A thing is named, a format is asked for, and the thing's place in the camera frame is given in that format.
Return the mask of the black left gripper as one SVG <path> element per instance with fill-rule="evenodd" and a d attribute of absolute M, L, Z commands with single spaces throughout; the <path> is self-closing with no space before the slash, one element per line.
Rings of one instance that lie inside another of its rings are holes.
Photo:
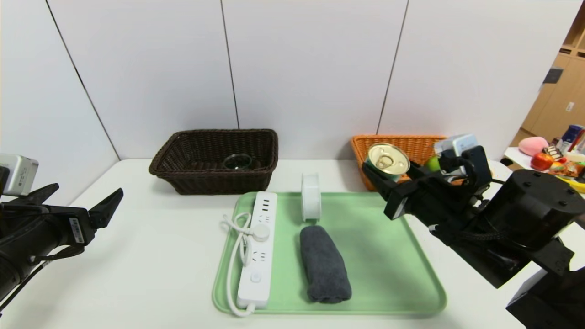
<path fill-rule="evenodd" d="M 4 210 L 12 211 L 7 219 L 16 221 L 16 227 L 1 238 L 5 260 L 11 264 L 40 264 L 81 254 L 96 230 L 108 227 L 124 196 L 123 189 L 117 189 L 90 210 L 42 205 L 59 188 L 58 183 L 52 183 L 21 196 L 20 205 L 4 206 Z"/>

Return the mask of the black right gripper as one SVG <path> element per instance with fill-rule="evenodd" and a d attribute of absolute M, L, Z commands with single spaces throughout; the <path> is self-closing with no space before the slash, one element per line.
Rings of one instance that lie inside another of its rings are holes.
<path fill-rule="evenodd" d="M 409 161 L 409 181 L 397 184 L 394 177 L 362 163 L 362 173 L 375 190 L 387 201 L 384 214 L 397 219 L 412 215 L 427 227 L 442 226 L 462 230 L 468 226 L 468 188 L 453 185 L 443 175 L 432 173 L 425 166 Z"/>

